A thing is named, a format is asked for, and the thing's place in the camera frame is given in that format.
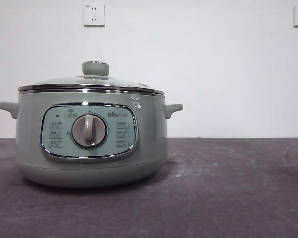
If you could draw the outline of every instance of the glass lid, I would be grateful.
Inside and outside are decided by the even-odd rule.
[[[46,80],[34,85],[18,88],[19,92],[62,92],[62,91],[86,91],[86,90],[121,90],[146,92],[164,95],[164,92],[150,88],[141,83],[108,77],[109,65],[100,61],[86,61],[82,65],[83,76],[65,77]]]

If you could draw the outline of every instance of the chrome trim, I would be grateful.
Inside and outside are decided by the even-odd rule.
[[[84,90],[122,90],[122,91],[134,91],[134,92],[145,92],[164,95],[164,92],[151,89],[151,88],[138,88],[138,87],[125,87],[125,86],[111,86],[111,85],[81,85],[81,84],[38,84],[38,85],[27,85],[18,88],[19,92],[28,90],[51,90],[51,89],[84,89]]]
[[[65,162],[65,163],[75,163],[75,164],[86,164],[86,163],[100,163],[100,162],[109,162],[109,161],[115,161],[119,159],[124,159],[131,155],[134,150],[136,149],[138,145],[138,140],[139,140],[139,132],[138,132],[138,124],[136,120],[136,115],[134,111],[126,106],[126,105],[120,105],[120,104],[112,104],[112,103],[88,103],[86,106],[107,106],[107,107],[121,107],[127,109],[131,115],[133,116],[133,121],[134,121],[134,129],[135,129],[135,140],[134,143],[124,152],[118,153],[118,154],[113,154],[113,155],[104,155],[104,156],[62,156],[58,154],[54,154],[50,152],[42,142],[42,132],[43,132],[43,123],[45,119],[45,115],[48,110],[51,108],[55,107],[64,107],[64,106],[81,106],[81,103],[61,103],[61,104],[53,104],[51,107],[49,107],[43,115],[42,119],[42,125],[41,125],[41,134],[40,134],[40,144],[41,144],[41,149],[43,150],[43,153],[47,155],[47,158],[56,161],[56,162]]]
[[[20,90],[19,95],[26,93],[52,93],[52,92],[79,92],[79,93],[123,93],[123,94],[141,94],[141,95],[150,95],[150,96],[159,96],[164,98],[164,92],[153,90],[154,92],[145,92],[138,90],[125,90],[125,89],[93,89],[89,87],[82,88],[59,88],[59,89],[29,89],[29,90]]]

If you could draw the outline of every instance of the button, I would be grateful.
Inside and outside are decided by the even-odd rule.
[[[62,147],[62,141],[61,140],[51,140],[49,142],[50,148],[61,148]]]
[[[62,132],[61,131],[52,131],[49,134],[50,139],[62,139]]]
[[[118,130],[116,133],[117,133],[117,138],[129,137],[129,131],[128,130]]]
[[[127,122],[118,121],[117,122],[117,129],[127,129],[129,127]]]
[[[51,122],[50,129],[63,129],[62,122],[61,121]]]
[[[118,146],[118,147],[129,146],[129,141],[128,140],[117,140],[116,146]]]
[[[66,118],[76,118],[76,112],[74,112],[73,109],[68,109],[68,110],[65,112],[65,117],[66,117]]]

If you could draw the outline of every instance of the stainless steel rim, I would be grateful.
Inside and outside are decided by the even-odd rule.
[[[56,87],[56,88],[27,88],[27,86],[18,88],[19,94],[26,93],[44,93],[44,92],[79,92],[79,93],[123,93],[123,94],[142,94],[150,96],[160,96],[164,98],[164,92],[153,89],[142,89],[136,87]]]

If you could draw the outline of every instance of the pot base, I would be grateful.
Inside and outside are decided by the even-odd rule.
[[[47,186],[67,188],[105,187],[144,179],[164,165],[165,158],[151,162],[101,169],[46,169],[23,165],[18,168],[27,179]]]

